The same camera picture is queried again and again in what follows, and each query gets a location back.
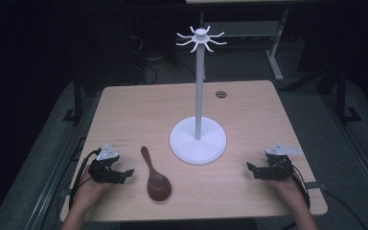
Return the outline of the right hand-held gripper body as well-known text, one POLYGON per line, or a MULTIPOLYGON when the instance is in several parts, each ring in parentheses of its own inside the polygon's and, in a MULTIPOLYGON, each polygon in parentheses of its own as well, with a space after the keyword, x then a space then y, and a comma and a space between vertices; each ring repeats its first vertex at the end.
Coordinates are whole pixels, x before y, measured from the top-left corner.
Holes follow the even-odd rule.
POLYGON ((265 173, 264 180, 283 180, 293 174, 293 165, 289 156, 302 154, 303 151, 278 143, 264 153, 268 166, 259 168, 259 172, 265 173))

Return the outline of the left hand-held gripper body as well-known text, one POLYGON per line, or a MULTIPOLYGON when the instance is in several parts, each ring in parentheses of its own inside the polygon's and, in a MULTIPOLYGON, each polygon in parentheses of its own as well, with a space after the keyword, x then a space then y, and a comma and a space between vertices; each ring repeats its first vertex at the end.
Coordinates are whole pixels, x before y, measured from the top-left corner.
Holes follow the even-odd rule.
POLYGON ((91 177, 98 183, 115 183, 115 178, 122 176, 121 172, 111 169, 111 166, 117 162, 120 155, 109 145, 105 144, 99 149, 97 157, 92 161, 89 169, 91 177))

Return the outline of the person's right hand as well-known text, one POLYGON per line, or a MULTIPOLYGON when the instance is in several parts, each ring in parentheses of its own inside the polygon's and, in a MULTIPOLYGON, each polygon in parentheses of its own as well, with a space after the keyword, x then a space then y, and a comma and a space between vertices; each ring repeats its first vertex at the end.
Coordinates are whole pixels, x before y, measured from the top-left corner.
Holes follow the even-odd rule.
POLYGON ((306 205, 303 195, 291 177, 285 180, 267 180, 267 183, 279 194, 288 207, 304 207, 306 205))

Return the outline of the person's left hand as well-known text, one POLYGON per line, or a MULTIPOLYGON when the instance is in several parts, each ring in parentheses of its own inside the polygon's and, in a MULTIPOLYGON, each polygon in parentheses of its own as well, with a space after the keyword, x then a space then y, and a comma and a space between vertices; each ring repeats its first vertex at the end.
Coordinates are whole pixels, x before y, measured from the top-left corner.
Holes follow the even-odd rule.
POLYGON ((87 211, 109 191, 113 184, 98 183, 91 178, 90 166, 86 166, 76 191, 71 210, 87 211))

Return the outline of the brown wooden spoon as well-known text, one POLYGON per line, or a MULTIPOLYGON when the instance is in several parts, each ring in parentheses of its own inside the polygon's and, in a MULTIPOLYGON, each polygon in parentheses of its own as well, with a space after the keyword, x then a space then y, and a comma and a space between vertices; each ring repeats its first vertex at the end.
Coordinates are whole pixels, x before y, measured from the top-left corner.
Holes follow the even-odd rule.
POLYGON ((149 197, 158 202, 167 200, 173 191, 170 180, 153 167, 147 147, 141 147, 141 153, 149 168, 149 179, 147 184, 149 197))

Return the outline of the white hook stand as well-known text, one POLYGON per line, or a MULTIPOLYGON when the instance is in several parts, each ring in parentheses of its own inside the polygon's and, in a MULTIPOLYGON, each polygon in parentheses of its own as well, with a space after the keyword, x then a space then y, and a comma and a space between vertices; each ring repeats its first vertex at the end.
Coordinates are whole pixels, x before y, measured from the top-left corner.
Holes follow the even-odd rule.
POLYGON ((191 50, 195 53, 195 116, 178 122, 170 134, 172 152, 180 160, 193 164, 204 165, 217 160, 224 152, 227 137, 222 126, 216 121, 202 115, 203 83, 205 80, 205 52, 213 53, 210 43, 225 45, 217 42, 216 38, 224 35, 209 35, 210 26, 206 29, 190 28, 192 35, 178 34, 186 42, 177 43, 177 46, 193 44, 191 50))

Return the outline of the black metal stand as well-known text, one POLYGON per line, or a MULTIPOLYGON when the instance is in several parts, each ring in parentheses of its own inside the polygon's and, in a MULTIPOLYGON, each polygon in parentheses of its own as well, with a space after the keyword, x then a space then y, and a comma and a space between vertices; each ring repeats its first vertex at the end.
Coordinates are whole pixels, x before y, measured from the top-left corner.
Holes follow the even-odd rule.
POLYGON ((361 122, 361 118, 353 107, 346 106, 347 78, 342 67, 337 70, 335 112, 338 120, 347 125, 349 122, 361 122))
POLYGON ((76 73, 73 80, 74 89, 74 108, 68 109, 64 115, 63 122, 72 122, 76 126, 82 115, 82 95, 81 95, 81 78, 80 74, 76 73))

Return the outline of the white desk frame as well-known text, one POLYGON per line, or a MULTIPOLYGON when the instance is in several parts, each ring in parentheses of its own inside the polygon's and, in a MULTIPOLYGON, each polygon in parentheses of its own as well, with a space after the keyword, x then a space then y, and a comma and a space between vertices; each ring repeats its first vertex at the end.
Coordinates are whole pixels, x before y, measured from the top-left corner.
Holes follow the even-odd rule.
MULTIPOLYGON (((235 4, 258 4, 258 3, 291 3, 296 0, 186 0, 189 6, 225 5, 227 8, 235 4)), ((283 81, 284 77, 276 60, 276 52, 287 23, 289 8, 281 8, 281 15, 274 20, 249 20, 249 21, 224 21, 210 22, 204 19, 204 10, 200 13, 200 25, 212 26, 214 32, 223 29, 223 37, 268 37, 272 39, 272 45, 265 51, 267 61, 276 81, 283 81)))

